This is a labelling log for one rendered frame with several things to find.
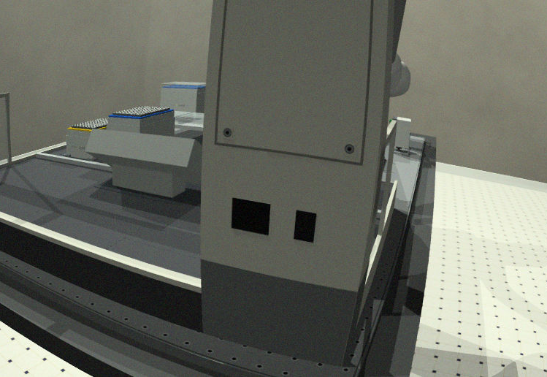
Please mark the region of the white ready key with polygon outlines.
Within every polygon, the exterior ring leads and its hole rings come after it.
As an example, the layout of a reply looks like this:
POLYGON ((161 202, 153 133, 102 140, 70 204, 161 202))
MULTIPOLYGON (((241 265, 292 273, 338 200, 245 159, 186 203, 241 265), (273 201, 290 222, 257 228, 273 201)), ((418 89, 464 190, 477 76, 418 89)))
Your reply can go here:
POLYGON ((394 153, 408 155, 409 147, 410 147, 411 120, 409 118, 401 118, 401 117, 393 116, 392 119, 389 121, 389 124, 391 123, 392 120, 397 121, 395 145, 394 145, 396 148, 394 148, 394 153), (407 148, 407 150, 402 148, 407 148))

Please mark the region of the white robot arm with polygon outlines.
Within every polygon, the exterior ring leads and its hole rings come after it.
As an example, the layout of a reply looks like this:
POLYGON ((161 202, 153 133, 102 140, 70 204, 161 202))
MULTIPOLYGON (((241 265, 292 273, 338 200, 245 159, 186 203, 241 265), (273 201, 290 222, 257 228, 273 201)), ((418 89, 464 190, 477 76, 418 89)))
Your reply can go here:
POLYGON ((406 0, 394 0, 394 35, 390 97, 401 96, 410 87, 410 71, 397 53, 406 0))

